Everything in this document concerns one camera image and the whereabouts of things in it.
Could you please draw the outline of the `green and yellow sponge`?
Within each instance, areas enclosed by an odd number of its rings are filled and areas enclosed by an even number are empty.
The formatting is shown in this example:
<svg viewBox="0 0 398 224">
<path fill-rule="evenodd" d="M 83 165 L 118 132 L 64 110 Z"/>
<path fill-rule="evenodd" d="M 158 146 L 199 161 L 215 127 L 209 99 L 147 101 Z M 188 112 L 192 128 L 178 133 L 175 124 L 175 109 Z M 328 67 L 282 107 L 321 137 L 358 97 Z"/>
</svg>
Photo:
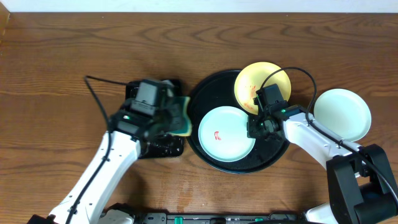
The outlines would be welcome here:
<svg viewBox="0 0 398 224">
<path fill-rule="evenodd" d="M 189 96 L 176 96 L 172 101 L 173 120 L 169 134 L 187 137 L 192 133 L 192 122 L 188 116 Z"/>
</svg>

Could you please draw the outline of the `light blue plate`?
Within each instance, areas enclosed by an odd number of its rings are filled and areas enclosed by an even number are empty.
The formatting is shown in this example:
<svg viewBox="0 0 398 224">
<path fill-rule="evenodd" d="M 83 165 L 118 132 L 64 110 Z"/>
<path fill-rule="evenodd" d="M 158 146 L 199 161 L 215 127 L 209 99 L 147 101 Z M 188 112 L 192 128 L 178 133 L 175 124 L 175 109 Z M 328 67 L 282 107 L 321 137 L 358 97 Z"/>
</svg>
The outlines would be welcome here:
<svg viewBox="0 0 398 224">
<path fill-rule="evenodd" d="M 371 112 L 356 93 L 335 88 L 322 93 L 315 102 L 315 119 L 348 141 L 365 137 L 371 127 Z"/>
<path fill-rule="evenodd" d="M 198 139 L 211 158 L 221 162 L 236 162 L 246 157 L 256 140 L 247 137 L 248 115 L 232 106 L 212 109 L 200 122 Z"/>
</svg>

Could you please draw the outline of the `yellow plate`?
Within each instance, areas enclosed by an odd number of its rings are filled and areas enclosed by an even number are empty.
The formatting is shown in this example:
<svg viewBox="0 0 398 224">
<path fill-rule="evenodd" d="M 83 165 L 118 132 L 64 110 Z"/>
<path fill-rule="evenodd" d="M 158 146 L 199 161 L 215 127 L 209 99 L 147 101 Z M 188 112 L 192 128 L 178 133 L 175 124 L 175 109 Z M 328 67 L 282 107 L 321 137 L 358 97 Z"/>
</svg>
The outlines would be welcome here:
<svg viewBox="0 0 398 224">
<path fill-rule="evenodd" d="M 258 114 L 258 106 L 254 104 L 256 91 L 258 91 L 265 79 L 273 72 L 279 70 L 280 67 L 270 62 L 256 62 L 242 69 L 234 83 L 234 94 L 236 101 L 251 114 Z M 265 86 L 277 84 L 283 99 L 288 101 L 291 95 L 290 78 L 285 71 L 281 71 L 273 75 L 265 84 Z"/>
</svg>

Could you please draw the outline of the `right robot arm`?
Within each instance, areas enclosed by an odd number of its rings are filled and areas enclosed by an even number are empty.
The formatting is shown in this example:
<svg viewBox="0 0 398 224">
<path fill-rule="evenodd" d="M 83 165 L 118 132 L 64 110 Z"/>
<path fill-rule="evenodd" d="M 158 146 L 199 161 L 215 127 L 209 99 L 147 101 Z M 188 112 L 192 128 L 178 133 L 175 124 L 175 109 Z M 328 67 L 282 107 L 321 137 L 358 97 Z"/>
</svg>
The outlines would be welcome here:
<svg viewBox="0 0 398 224">
<path fill-rule="evenodd" d="M 379 223 L 397 216 L 397 184 L 384 150 L 345 141 L 301 106 L 267 105 L 248 118 L 250 138 L 278 137 L 326 169 L 329 201 L 305 212 L 310 223 Z"/>
</svg>

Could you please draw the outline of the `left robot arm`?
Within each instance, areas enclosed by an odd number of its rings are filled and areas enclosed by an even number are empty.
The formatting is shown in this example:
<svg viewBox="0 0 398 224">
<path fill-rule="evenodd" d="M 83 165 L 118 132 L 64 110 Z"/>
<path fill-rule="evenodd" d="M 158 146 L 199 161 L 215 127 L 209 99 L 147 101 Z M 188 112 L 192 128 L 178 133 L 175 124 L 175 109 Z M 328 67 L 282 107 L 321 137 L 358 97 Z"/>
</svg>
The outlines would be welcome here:
<svg viewBox="0 0 398 224">
<path fill-rule="evenodd" d="M 178 157 L 192 131 L 188 97 L 173 97 L 159 106 L 132 98 L 109 119 L 102 142 L 74 188 L 47 217 L 29 223 L 132 223 L 128 212 L 104 211 L 127 170 L 139 159 Z"/>
</svg>

